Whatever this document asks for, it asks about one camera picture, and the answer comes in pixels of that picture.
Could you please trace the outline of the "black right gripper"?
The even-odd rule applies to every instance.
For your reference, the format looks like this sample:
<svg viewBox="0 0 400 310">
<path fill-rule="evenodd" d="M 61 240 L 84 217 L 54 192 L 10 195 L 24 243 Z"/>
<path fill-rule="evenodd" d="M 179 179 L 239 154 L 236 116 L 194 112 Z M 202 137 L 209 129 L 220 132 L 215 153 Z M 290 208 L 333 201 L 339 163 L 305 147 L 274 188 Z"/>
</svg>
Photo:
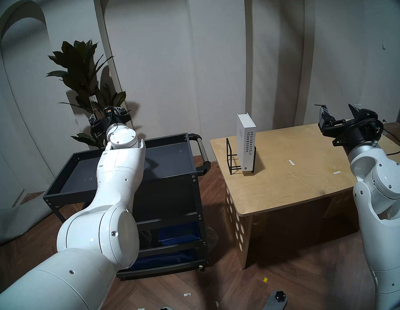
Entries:
<svg viewBox="0 0 400 310">
<path fill-rule="evenodd" d="M 367 142 L 377 144 L 383 132 L 383 124 L 378 114 L 372 110 L 359 109 L 348 104 L 354 119 L 336 121 L 325 104 L 319 107 L 318 127 L 325 137 L 334 138 L 334 147 L 352 148 Z"/>
</svg>

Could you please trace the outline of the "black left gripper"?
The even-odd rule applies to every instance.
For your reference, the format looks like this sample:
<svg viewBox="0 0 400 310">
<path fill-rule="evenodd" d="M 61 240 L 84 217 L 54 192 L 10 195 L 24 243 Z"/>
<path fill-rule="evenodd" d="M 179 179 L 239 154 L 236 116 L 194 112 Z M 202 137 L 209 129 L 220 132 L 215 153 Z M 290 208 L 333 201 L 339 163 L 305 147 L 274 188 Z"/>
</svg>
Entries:
<svg viewBox="0 0 400 310">
<path fill-rule="evenodd" d="M 123 107 L 107 106 L 104 108 L 104 116 L 91 124 L 91 134 L 106 133 L 107 129 L 114 124 L 125 125 L 131 120 L 129 112 Z"/>
</svg>

